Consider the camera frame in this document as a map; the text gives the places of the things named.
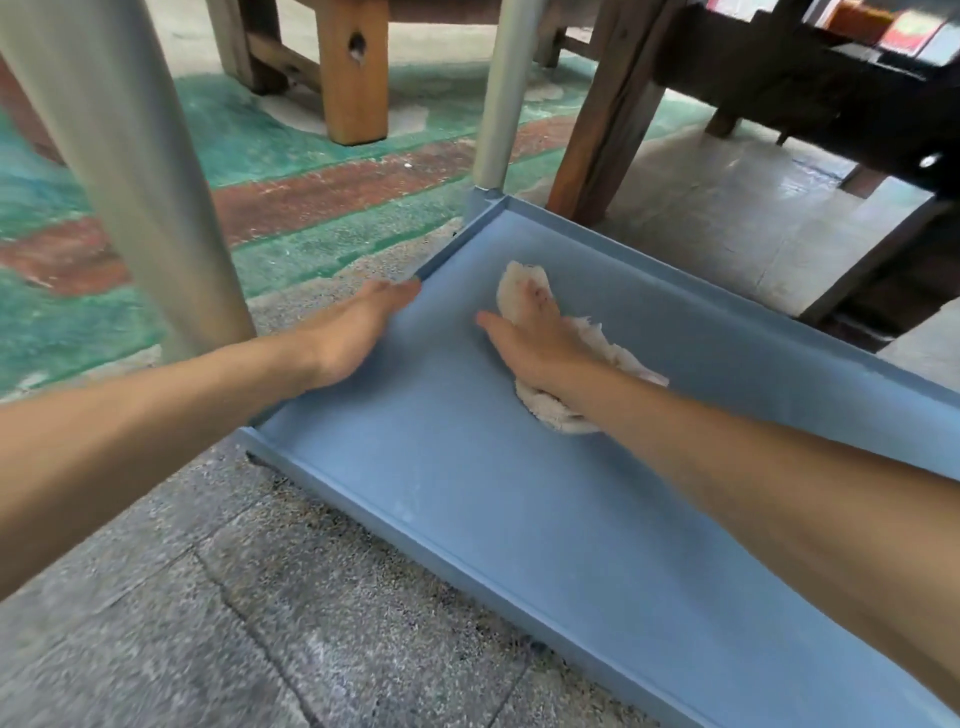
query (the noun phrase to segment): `metal table leg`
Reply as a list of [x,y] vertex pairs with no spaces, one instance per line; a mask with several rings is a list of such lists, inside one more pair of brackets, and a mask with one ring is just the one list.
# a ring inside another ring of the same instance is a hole
[[473,183],[484,192],[502,189],[507,176],[545,5],[546,0],[503,0],[500,6],[473,163]]
[[143,0],[0,0],[0,53],[162,314],[165,355],[255,336]]

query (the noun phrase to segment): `left hand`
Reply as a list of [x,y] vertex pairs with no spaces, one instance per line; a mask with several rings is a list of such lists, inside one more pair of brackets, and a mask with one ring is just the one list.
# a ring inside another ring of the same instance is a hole
[[328,306],[284,336],[306,356],[306,389],[343,381],[367,358],[390,317],[420,292],[420,281],[367,280],[356,295]]

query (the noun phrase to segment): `floor crack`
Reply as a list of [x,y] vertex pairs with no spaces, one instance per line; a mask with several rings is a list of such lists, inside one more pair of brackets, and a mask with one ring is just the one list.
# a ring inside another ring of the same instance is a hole
[[500,717],[500,713],[507,705],[507,701],[510,700],[511,696],[516,690],[516,686],[520,684],[520,680],[523,679],[523,676],[527,674],[527,670],[530,669],[530,666],[533,664],[534,656],[532,652],[528,652],[526,659],[523,661],[523,669],[516,674],[514,681],[510,684],[510,688],[507,690],[507,694],[503,696],[503,700],[500,701],[500,704],[496,706],[496,710],[493,711],[493,715],[490,716],[490,720],[487,721],[486,728],[493,728],[493,724],[496,723],[496,720]]
[[297,699],[297,702],[300,705],[300,712],[302,713],[307,724],[310,726],[310,728],[324,728],[323,723],[317,717],[317,714],[315,714],[310,708],[310,704],[307,701],[306,696],[303,694],[300,688],[297,687],[297,684],[294,682],[294,679],[287,668],[284,667],[280,660],[278,660],[273,652],[271,652],[270,647],[263,640],[262,636],[257,632],[256,629],[254,629],[253,625],[250,623],[244,613],[241,612],[239,607],[237,607],[237,605],[234,603],[233,597],[230,595],[229,589],[227,588],[227,584],[225,584],[224,581],[214,573],[213,568],[206,562],[196,548],[193,549],[193,553],[194,556],[197,557],[197,561],[199,561],[203,567],[206,577],[220,590],[220,598],[224,602],[224,606],[226,606],[227,609],[229,609],[240,621],[244,632],[247,633],[247,636],[259,648],[264,659],[274,670],[276,670],[276,674],[279,675],[280,680]]

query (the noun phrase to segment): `cleaning cloth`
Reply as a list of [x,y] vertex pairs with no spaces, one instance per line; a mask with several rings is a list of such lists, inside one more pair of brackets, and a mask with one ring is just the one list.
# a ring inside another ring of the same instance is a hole
[[[497,287],[496,305],[500,309],[500,315],[513,324],[519,322],[522,286],[529,279],[532,279],[537,286],[545,290],[551,297],[553,296],[546,272],[539,265],[522,265],[516,261],[511,262]],[[580,334],[584,343],[597,354],[598,358],[610,362],[622,372],[637,378],[646,379],[664,387],[669,384],[669,379],[665,376],[647,369],[626,349],[607,341],[600,324],[591,323],[589,317],[569,318],[567,320]],[[538,420],[558,432],[568,435],[586,435],[600,431],[600,428],[586,417],[574,412],[557,398],[539,389],[534,389],[519,380],[516,381],[516,395]]]

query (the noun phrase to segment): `blue tray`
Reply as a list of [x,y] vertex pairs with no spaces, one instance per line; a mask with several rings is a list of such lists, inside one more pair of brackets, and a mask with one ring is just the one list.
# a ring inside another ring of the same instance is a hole
[[957,395],[512,198],[423,266],[356,376],[249,450],[667,724],[945,724],[626,450],[527,413],[473,323],[511,260],[679,391],[960,476]]

